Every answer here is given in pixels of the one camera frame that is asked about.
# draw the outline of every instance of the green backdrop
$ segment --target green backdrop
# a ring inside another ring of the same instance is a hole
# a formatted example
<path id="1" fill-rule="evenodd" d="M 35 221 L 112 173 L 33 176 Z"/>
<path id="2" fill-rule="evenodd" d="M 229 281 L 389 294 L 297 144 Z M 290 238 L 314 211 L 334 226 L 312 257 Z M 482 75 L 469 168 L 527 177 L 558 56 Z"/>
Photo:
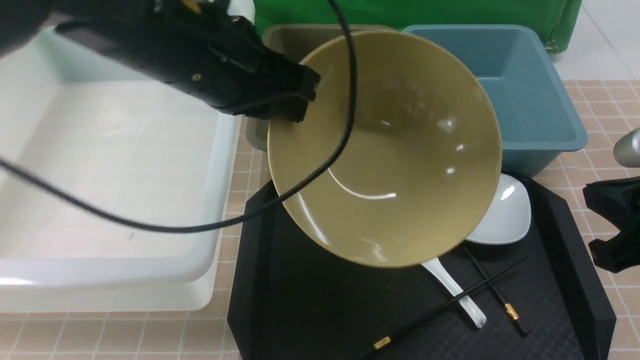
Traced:
<path id="1" fill-rule="evenodd" d="M 335 24 L 325 0 L 254 0 L 260 34 L 276 24 Z M 351 24 L 402 30 L 424 24 L 518 24 L 537 32 L 548 52 L 566 50 L 580 0 L 339 0 Z"/>

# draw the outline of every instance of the teal bin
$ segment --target teal bin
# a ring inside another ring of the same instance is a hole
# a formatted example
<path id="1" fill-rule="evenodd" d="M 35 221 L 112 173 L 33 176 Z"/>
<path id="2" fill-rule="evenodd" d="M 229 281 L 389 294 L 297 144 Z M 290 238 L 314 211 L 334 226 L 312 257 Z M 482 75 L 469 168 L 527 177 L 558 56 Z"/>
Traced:
<path id="1" fill-rule="evenodd" d="M 517 25 L 415 25 L 476 76 L 500 126 L 502 171 L 535 176 L 587 133 L 538 36 Z"/>

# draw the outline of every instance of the black chopstick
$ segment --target black chopstick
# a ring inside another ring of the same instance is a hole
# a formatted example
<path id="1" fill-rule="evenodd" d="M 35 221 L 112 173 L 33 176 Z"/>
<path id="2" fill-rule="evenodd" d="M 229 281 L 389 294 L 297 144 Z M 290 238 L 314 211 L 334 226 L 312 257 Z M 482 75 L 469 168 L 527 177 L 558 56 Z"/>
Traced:
<path id="1" fill-rule="evenodd" d="M 487 277 L 485 280 L 482 280 L 481 282 L 471 286 L 469 289 L 467 289 L 467 290 L 457 294 L 455 297 L 449 299 L 449 301 L 447 301 L 447 302 L 443 303 L 442 305 L 440 305 L 440 306 L 428 311 L 427 313 L 423 314 L 418 319 L 412 321 L 411 323 L 409 323 L 407 326 L 403 327 L 402 329 L 396 331 L 395 333 L 393 333 L 393 334 L 391 334 L 389 336 L 385 336 L 384 338 L 376 341 L 373 344 L 373 350 L 368 352 L 368 353 L 366 353 L 366 354 L 364 354 L 363 356 L 361 356 L 361 359 L 364 360 L 364 359 L 370 358 L 372 355 L 374 355 L 378 351 L 380 351 L 383 348 L 385 348 L 386 346 L 388 346 L 392 341 L 396 341 L 399 338 L 402 338 L 403 336 L 413 332 L 415 329 L 420 327 L 424 322 L 426 322 L 430 318 L 434 317 L 435 315 L 437 315 L 438 313 L 440 313 L 441 311 L 443 311 L 447 307 L 451 306 L 452 304 L 455 304 L 457 301 L 459 301 L 463 297 L 469 295 L 473 291 L 476 291 L 482 285 L 484 285 L 484 284 L 490 282 L 491 280 L 495 279 L 496 277 L 502 275 L 504 272 L 506 272 L 510 268 L 513 268 L 514 266 L 516 266 L 517 264 L 521 263 L 522 261 L 524 261 L 528 257 L 529 257 L 528 255 L 525 255 L 525 256 L 521 257 L 520 259 L 517 259 L 516 261 L 514 261 L 514 262 L 510 263 L 509 265 L 505 266 L 504 268 L 498 270 L 495 274 Z"/>
<path id="2" fill-rule="evenodd" d="M 486 272 L 484 272 L 484 269 L 480 265 L 480 262 L 476 259 L 475 256 L 473 256 L 473 254 L 471 254 L 471 251 L 469 251 L 469 249 L 466 246 L 464 248 L 465 248 L 465 251 L 467 252 L 467 254 L 469 255 L 469 258 L 471 259 L 471 261 L 474 262 L 474 265 L 476 266 L 476 269 L 478 269 L 480 274 L 482 274 L 482 276 L 484 278 L 486 278 Z M 518 332 L 520 333 L 520 335 L 522 337 L 527 336 L 529 331 L 527 331 L 527 329 L 525 329 L 525 327 L 524 327 L 524 325 L 522 323 L 522 319 L 520 318 L 520 315 L 518 315 L 518 313 L 513 308 L 511 303 L 507 302 L 507 300 L 504 299 L 504 297 L 500 294 L 498 289 L 493 285 L 493 283 L 491 281 L 488 283 L 488 285 L 489 285 L 489 288 L 491 289 L 491 292 L 495 295 L 495 297 L 498 298 L 498 301 L 500 301 L 502 303 L 502 306 L 504 306 L 505 312 L 507 313 L 507 315 L 509 316 L 509 318 L 513 322 L 513 325 L 516 326 L 516 329 L 518 329 Z"/>

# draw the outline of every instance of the yellow bowl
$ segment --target yellow bowl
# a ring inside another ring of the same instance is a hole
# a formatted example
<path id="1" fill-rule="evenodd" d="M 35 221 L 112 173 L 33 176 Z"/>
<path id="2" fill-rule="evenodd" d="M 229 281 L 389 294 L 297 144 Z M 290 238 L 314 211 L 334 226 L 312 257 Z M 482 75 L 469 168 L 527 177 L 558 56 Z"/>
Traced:
<path id="1" fill-rule="evenodd" d="M 493 108 L 473 74 L 432 42 L 355 33 L 358 104 L 342 156 L 284 203 L 320 246 L 355 263 L 416 265 L 474 230 L 495 193 L 502 151 Z M 283 193 L 336 148 L 346 124 L 344 37 L 302 64 L 321 75 L 303 122 L 272 119 L 271 176 Z"/>

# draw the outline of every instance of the white spoon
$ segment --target white spoon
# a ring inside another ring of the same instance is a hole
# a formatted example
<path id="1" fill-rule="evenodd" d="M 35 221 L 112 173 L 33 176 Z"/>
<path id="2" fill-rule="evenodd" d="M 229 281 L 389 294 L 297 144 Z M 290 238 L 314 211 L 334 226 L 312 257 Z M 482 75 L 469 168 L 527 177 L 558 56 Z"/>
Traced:
<path id="1" fill-rule="evenodd" d="M 505 245 L 522 239 L 531 224 L 531 203 L 524 185 L 515 178 L 501 174 L 498 188 L 478 226 L 467 237 L 468 241 L 484 245 Z M 456 296 L 462 288 L 449 275 L 438 258 L 422 263 L 451 295 Z M 476 327 L 486 324 L 486 316 L 471 300 L 464 297 L 459 302 Z"/>
<path id="2" fill-rule="evenodd" d="M 442 266 L 440 260 L 438 258 L 433 258 L 431 260 L 425 261 L 422 263 L 425 269 L 429 270 L 435 276 L 441 284 L 444 285 L 445 288 L 451 293 L 451 295 L 456 296 L 457 294 L 462 292 L 462 288 L 458 283 L 449 275 L 447 270 Z M 486 324 L 486 316 L 480 310 L 480 308 L 476 305 L 476 303 L 471 300 L 470 297 L 463 297 L 458 301 L 462 309 L 469 315 L 471 320 L 473 320 L 474 324 L 478 329 Z"/>
<path id="3" fill-rule="evenodd" d="M 522 239 L 531 224 L 531 203 L 524 185 L 501 174 L 498 188 L 480 224 L 467 241 L 483 245 L 505 245 Z"/>

